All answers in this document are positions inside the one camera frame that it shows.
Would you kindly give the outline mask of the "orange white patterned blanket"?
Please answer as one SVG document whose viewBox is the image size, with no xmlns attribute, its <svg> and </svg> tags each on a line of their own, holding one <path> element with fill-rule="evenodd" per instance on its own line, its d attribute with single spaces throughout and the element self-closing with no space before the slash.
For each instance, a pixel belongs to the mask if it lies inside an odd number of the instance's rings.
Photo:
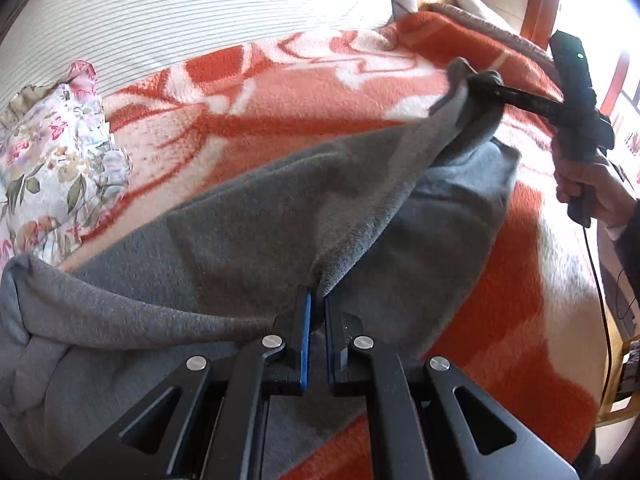
<svg viewBox="0 0 640 480">
<path fill-rule="evenodd" d="M 333 139 L 425 118 L 465 58 L 510 86 L 560 90 L 550 60 L 467 18 L 420 12 L 373 32 L 298 32 L 219 50 L 109 96 L 106 117 L 134 161 L 129 191 L 68 266 L 119 246 L 170 208 Z M 561 456 L 596 424 L 603 325 L 584 239 L 554 197 L 550 124 L 508 107 L 499 148 L 520 155 L 496 214 L 479 178 L 428 194 L 430 211 L 389 229 L 338 284 L 367 328 L 415 356 L 450 356 Z M 438 207 L 462 206 L 463 223 Z"/>
</svg>

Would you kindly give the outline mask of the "grey fleece pants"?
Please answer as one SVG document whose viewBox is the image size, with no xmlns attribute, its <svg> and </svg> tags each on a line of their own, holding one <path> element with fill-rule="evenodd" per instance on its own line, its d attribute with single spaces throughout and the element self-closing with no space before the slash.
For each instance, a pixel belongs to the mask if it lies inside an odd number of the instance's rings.
<svg viewBox="0 0 640 480">
<path fill-rule="evenodd" d="M 428 194 L 479 178 L 496 214 L 518 152 L 496 140 L 502 106 L 469 86 L 450 86 L 418 122 L 219 185 L 73 272 L 12 258 L 1 280 L 1 423 L 23 460 L 56 474 L 190 356 L 222 358 L 264 336 L 299 286 L 356 314 L 357 295 L 337 296 L 338 284 L 389 229 L 430 211 Z"/>
</svg>

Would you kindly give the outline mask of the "white striped pillow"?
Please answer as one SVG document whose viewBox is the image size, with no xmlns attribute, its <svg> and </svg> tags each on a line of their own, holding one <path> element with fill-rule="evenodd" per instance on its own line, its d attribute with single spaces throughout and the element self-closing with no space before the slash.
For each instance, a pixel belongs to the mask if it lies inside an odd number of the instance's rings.
<svg viewBox="0 0 640 480">
<path fill-rule="evenodd" d="M 29 0 L 1 43 L 1 99 L 89 62 L 101 96 L 198 55 L 304 30 L 371 29 L 390 0 Z"/>
</svg>

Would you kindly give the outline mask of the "wooden chair frame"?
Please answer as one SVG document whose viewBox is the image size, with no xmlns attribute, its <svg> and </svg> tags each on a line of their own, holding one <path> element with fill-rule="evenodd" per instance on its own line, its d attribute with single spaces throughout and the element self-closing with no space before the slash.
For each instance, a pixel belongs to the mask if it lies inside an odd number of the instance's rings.
<svg viewBox="0 0 640 480">
<path fill-rule="evenodd" d="M 559 5 L 560 0 L 527 0 L 521 36 L 546 50 Z"/>
</svg>

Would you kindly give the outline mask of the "floral print cloth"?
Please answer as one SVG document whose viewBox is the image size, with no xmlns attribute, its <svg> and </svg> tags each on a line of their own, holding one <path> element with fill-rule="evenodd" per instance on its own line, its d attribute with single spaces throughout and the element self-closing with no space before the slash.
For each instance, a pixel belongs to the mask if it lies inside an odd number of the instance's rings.
<svg viewBox="0 0 640 480">
<path fill-rule="evenodd" d="M 1 112 L 1 261 L 30 252 L 57 266 L 106 220 L 131 176 L 91 64 L 23 88 Z"/>
</svg>

